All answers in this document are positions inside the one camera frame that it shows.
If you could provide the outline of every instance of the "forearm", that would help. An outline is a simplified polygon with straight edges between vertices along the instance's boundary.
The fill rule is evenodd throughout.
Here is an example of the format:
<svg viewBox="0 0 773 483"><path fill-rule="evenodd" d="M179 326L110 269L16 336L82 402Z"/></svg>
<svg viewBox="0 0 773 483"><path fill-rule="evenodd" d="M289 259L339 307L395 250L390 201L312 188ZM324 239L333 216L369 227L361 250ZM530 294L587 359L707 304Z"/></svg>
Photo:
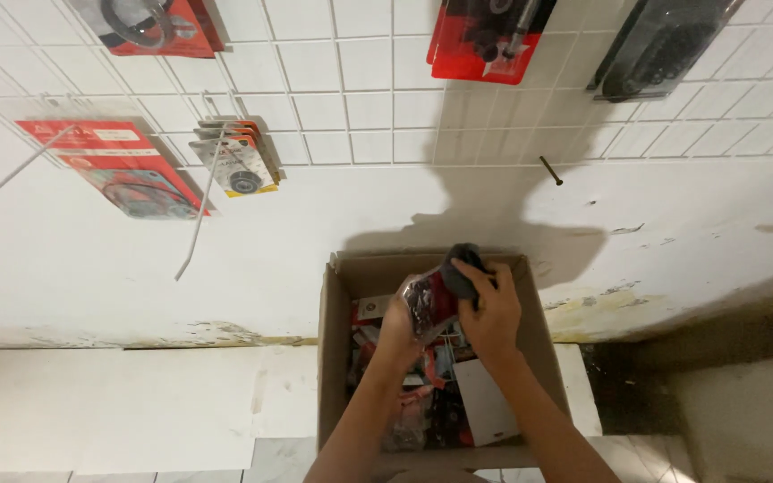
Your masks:
<svg viewBox="0 0 773 483"><path fill-rule="evenodd" d="M375 353L348 407L304 483L369 481L381 437L398 404L403 374Z"/></svg>
<svg viewBox="0 0 773 483"><path fill-rule="evenodd" d="M539 462L545 481L619 481L595 449L556 407L518 351L501 356L485 367L509 401L518 427Z"/></svg>

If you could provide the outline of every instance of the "left hand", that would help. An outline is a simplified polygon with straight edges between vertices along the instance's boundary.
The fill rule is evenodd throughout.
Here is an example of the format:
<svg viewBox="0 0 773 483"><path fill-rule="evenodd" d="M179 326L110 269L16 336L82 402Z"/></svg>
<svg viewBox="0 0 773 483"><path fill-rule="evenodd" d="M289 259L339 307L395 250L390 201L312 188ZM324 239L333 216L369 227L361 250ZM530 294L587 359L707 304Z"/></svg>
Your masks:
<svg viewBox="0 0 773 483"><path fill-rule="evenodd" d="M386 309L378 347L366 372L374 366L391 375L404 377L422 350L422 344L413 337L411 315L407 305L401 300L401 295L396 293Z"/></svg>

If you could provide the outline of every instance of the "tile floor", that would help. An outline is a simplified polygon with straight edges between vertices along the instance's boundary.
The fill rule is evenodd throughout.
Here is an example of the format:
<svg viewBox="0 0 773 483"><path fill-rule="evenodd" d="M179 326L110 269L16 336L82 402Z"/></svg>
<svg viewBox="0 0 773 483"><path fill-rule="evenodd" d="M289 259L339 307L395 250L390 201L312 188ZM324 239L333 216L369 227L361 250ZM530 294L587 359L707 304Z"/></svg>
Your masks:
<svg viewBox="0 0 773 483"><path fill-rule="evenodd" d="M694 483L684 442L677 436L595 436L589 442L623 483ZM0 483L300 483L315 458L315 440L260 438L252 467L245 471L71 475L0 473ZM543 483L538 468L485 469L476 473L496 483Z"/></svg>

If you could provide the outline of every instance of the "cardboard box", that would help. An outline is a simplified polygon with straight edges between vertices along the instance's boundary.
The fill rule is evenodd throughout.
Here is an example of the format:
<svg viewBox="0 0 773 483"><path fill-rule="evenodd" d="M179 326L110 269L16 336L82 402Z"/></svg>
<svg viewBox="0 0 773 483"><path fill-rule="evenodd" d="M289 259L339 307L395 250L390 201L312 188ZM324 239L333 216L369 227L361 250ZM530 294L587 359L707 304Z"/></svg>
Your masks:
<svg viewBox="0 0 773 483"><path fill-rule="evenodd" d="M392 293L411 273L423 273L438 266L440 254L402 254L360 258L339 258L327 265L321 289L318 346L318 449L328 437L348 405L345 389L350 352L350 301ZM521 300L523 315L518 329L518 349L523 352L536 378L567 415L563 380L556 362L551 335L544 320L539 292L532 280L527 258L515 254L483 254L512 268L514 286ZM538 466L520 437L483 448L439 449L413 453L381 453L375 467L377 475L408 469L484 469Z"/></svg>

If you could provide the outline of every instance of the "hand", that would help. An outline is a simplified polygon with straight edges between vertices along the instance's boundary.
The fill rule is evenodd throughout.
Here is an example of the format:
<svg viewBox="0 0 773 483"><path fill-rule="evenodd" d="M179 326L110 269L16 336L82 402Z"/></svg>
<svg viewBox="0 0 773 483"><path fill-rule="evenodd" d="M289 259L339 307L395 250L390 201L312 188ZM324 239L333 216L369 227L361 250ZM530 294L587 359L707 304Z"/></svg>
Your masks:
<svg viewBox="0 0 773 483"><path fill-rule="evenodd" d="M403 378L422 350L422 344L413 337L411 315L407 305L401 300L401 295L396 293L386 308L378 347L374 350L372 363L366 373L374 366L375 370Z"/></svg>
<svg viewBox="0 0 773 483"><path fill-rule="evenodd" d="M515 340L521 323L521 303L514 291L512 271L502 263L490 264L497 280L497 288L491 284L491 276L463 261L452 258L452 264L479 292L479 310L473 309L471 300L458 301L458 319L473 350L490 372L493 366L513 357L517 351Z"/></svg>

